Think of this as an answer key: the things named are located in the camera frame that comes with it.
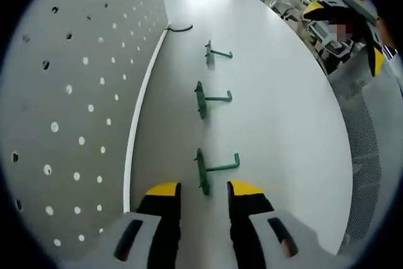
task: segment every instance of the perforated wall panel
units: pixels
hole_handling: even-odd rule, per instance
[[[23,222],[75,260],[122,212],[128,133],[163,0],[33,0],[4,59],[0,144]]]

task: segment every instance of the white table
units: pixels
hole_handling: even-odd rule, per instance
[[[194,28],[168,33],[140,114],[133,153],[132,208],[151,186],[181,181],[182,238],[177,268],[237,268],[229,237],[228,180],[264,188],[337,253],[347,225],[352,167],[339,105],[304,43],[258,0],[165,0],[171,21]],[[204,45],[232,51],[207,67]],[[209,103],[201,120],[193,90],[201,80]],[[201,147],[207,166],[241,166],[209,173],[212,196],[198,188],[193,161]]]

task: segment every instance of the green plastic hook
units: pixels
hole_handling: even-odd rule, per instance
[[[233,58],[232,52],[229,52],[229,54],[226,53],[221,53],[217,50],[212,50],[212,41],[209,40],[208,43],[205,45],[206,47],[206,61],[207,61],[207,65],[210,65],[210,63],[212,63],[212,54],[217,54],[220,56],[224,56],[226,58]]]
[[[204,162],[204,157],[202,150],[200,148],[197,149],[197,155],[195,161],[197,161],[197,165],[199,168],[199,179],[200,179],[200,187],[203,190],[204,195],[210,194],[210,183],[208,182],[207,173],[211,171],[220,171],[232,168],[238,168],[241,162],[239,161],[239,154],[234,154],[235,163],[223,166],[217,166],[213,168],[206,168],[206,164]]]
[[[207,102],[206,101],[224,101],[224,102],[231,102],[232,101],[232,94],[230,91],[227,91],[227,97],[206,97],[204,95],[203,85],[200,81],[197,81],[197,86],[195,89],[197,104],[199,107],[199,113],[201,119],[207,117]]]

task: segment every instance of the white tabletop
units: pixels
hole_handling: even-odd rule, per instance
[[[155,183],[181,181],[182,238],[177,268],[236,268],[229,237],[228,180],[264,188],[275,209],[291,212],[337,253],[352,194],[348,136],[339,105],[304,43],[259,0],[165,0],[169,20],[193,29],[168,33],[140,114],[133,154],[133,201]],[[207,67],[204,45],[232,51]],[[209,103],[200,120],[193,92],[201,80]],[[193,162],[201,147],[212,196],[198,188]]]

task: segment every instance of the white pegboard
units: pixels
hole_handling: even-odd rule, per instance
[[[125,155],[164,0],[33,0],[4,59],[1,160],[23,222],[57,261],[122,212]]]

